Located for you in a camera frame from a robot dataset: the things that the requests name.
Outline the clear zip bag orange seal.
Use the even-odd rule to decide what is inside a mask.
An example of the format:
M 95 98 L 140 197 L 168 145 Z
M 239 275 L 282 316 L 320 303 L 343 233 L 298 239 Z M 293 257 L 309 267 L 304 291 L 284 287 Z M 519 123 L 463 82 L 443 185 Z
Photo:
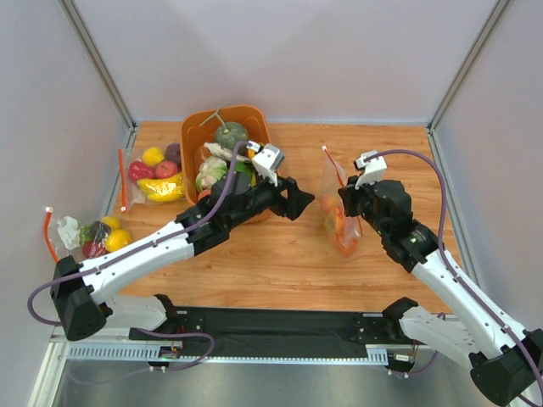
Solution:
M 361 220 L 344 214 L 344 204 L 338 190 L 346 186 L 347 176 L 326 146 L 322 146 L 322 152 L 324 166 L 318 202 L 323 225 L 336 251 L 344 257 L 351 257 L 359 248 L 362 238 Z

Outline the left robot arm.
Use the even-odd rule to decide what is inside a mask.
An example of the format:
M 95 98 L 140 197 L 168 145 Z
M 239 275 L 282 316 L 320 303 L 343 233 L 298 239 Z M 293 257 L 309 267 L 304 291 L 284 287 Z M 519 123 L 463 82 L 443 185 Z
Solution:
M 114 296 L 132 282 L 222 244 L 233 228 L 267 210 L 296 220 L 314 199 L 291 177 L 252 185 L 245 173 L 234 172 L 157 232 L 97 258 L 60 259 L 50 296 L 65 336 L 79 341 L 104 328 L 115 314 Z

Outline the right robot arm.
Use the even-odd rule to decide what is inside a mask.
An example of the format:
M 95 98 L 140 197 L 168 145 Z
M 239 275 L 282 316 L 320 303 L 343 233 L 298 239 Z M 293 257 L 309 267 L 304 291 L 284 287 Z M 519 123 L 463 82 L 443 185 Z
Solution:
M 459 320 L 433 320 L 416 301 L 388 310 L 407 337 L 426 343 L 468 369 L 476 388 L 507 406 L 542 375 L 542 330 L 528 330 L 500 309 L 469 278 L 436 234 L 415 220 L 411 197 L 399 181 L 363 183 L 352 176 L 339 189 L 345 213 L 360 216 L 380 237 L 386 254 L 431 288 Z

